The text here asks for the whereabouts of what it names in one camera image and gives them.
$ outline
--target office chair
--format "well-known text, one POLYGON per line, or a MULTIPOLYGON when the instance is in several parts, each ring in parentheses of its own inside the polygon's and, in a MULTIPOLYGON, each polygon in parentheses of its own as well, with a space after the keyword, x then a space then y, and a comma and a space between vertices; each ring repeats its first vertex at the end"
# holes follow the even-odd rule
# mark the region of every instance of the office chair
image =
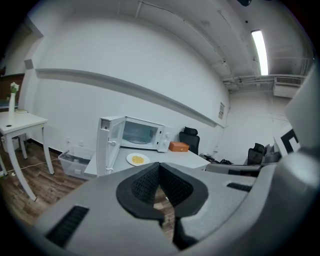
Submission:
POLYGON ((247 165, 260 165, 263 158, 264 146, 255 143, 254 148, 248 150, 248 161, 247 165))
POLYGON ((185 127, 184 131, 179 133, 180 142, 189 145, 189 150, 198 155, 200 137, 197 136, 198 131, 193 128, 185 127))

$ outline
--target microwave door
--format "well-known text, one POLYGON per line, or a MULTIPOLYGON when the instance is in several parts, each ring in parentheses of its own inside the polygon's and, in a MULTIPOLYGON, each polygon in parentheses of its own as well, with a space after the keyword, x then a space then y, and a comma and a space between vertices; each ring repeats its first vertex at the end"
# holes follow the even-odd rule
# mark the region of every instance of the microwave door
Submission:
POLYGON ((113 171, 126 119, 124 116, 100 118, 96 143, 97 176, 104 176, 113 171))

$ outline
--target white wall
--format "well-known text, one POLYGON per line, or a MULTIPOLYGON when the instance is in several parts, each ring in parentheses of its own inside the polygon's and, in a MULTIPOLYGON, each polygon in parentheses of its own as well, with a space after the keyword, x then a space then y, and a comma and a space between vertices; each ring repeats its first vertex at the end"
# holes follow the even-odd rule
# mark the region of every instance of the white wall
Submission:
POLYGON ((29 11, 25 22, 38 38, 51 36, 72 12, 68 1, 42 0, 29 11))
POLYGON ((285 108, 285 114, 299 144, 304 148, 320 146, 319 81, 319 63, 317 62, 290 104, 285 108))
POLYGON ((255 143, 274 144, 274 134, 289 124, 284 112, 289 101, 272 92, 231 94, 227 125, 215 158, 242 165, 255 143))
MULTIPOLYGON (((40 79, 34 105, 35 115, 49 119, 49 146, 67 149, 66 137, 74 145, 81 140, 86 148, 96 148, 99 117, 131 116, 171 126, 173 141, 185 126, 198 130, 199 153, 212 154, 215 127, 167 107, 118 91, 90 84, 40 79)), ((40 133, 35 140, 42 141, 40 133)))
POLYGON ((150 89, 217 124, 228 92, 190 46, 149 22, 107 13, 77 13, 58 30, 40 69, 103 74, 150 89))
POLYGON ((9 42, 1 60, 0 69, 6 66, 5 76, 23 74, 26 72, 25 57, 38 38, 33 33, 27 35, 21 31, 16 33, 9 42))
MULTIPOLYGON (((213 153, 221 137, 213 121, 225 125, 226 115, 220 120, 218 113, 220 102, 229 108, 229 95, 184 41, 148 22, 106 13, 78 13, 50 39, 36 66, 39 74, 47 72, 49 77, 32 70, 32 82, 26 86, 25 101, 21 100, 29 104, 26 109, 49 119, 50 147, 64 151, 70 137, 75 145, 82 140, 85 147, 95 149, 98 118, 128 115, 171 126, 174 141, 184 126, 196 128, 199 153, 213 153), (73 72, 64 78, 57 70, 73 72), (119 91, 109 78, 129 87, 119 91), (141 98, 133 84, 155 94, 141 98), (168 102, 161 102, 161 95, 168 102)), ((37 50, 31 55, 38 55, 37 50)), ((32 137, 41 142, 39 134, 32 137)))

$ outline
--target white desk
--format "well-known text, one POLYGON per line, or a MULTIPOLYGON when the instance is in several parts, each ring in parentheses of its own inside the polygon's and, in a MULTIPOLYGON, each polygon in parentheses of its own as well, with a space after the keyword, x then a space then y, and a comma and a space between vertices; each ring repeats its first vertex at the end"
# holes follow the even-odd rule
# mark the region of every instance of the white desk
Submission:
MULTIPOLYGON (((206 166, 210 164, 210 162, 192 153, 191 151, 172 152, 169 149, 166 153, 159 153, 158 151, 155 151, 155 150, 141 150, 141 149, 121 147, 113 165, 113 173, 134 167, 127 161, 127 155, 131 153, 140 153, 147 156, 150 159, 150 163, 153 163, 153 162, 172 163, 180 166, 189 167, 197 171, 205 171, 206 166)), ((88 176, 97 175, 96 154, 94 154, 90 163, 85 169, 84 175, 88 175, 88 176)))
MULTIPOLYGON (((35 194, 32 192, 31 188, 29 187, 17 160, 14 144, 12 141, 13 137, 21 136, 27 132, 30 132, 34 129, 41 129, 42 130, 42 142, 43 142, 43 150, 45 155, 45 160, 48 165, 49 172, 54 174, 54 168, 51 163, 49 148, 46 138, 46 124, 48 120, 42 117, 30 114, 30 113, 9 113, 9 112, 0 112, 0 132, 3 134, 9 157, 15 171, 16 176, 18 177, 21 185, 23 186, 25 192, 32 200, 36 200, 35 194)), ((24 140, 20 137, 20 144, 23 153, 23 157, 26 159, 27 153, 25 149, 24 140)))

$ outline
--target fluorescent light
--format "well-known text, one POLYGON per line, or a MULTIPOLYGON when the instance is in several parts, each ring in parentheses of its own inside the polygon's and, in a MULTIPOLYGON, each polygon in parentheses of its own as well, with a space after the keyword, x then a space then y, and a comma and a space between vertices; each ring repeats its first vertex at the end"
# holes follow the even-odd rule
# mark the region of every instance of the fluorescent light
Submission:
POLYGON ((262 35, 261 30, 252 31, 251 34, 253 36, 255 47, 259 56, 261 75, 266 76, 269 74, 269 71, 268 71, 268 58, 267 58, 267 50, 266 50, 264 36, 262 35))

